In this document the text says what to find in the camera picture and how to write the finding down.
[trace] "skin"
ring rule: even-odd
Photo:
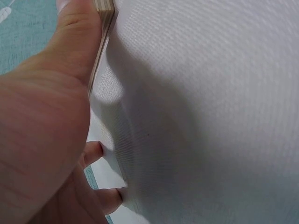
[[[101,38],[91,0],[58,1],[46,48],[0,76],[0,220],[106,224],[117,189],[92,190],[83,169],[103,151],[86,142],[87,84]]]

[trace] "white mesh fabric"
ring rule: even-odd
[[[123,1],[89,135],[114,223],[298,223],[298,87],[295,0]]]

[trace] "white sheet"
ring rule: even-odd
[[[294,0],[125,0],[89,134],[114,223],[298,223],[298,43]]]

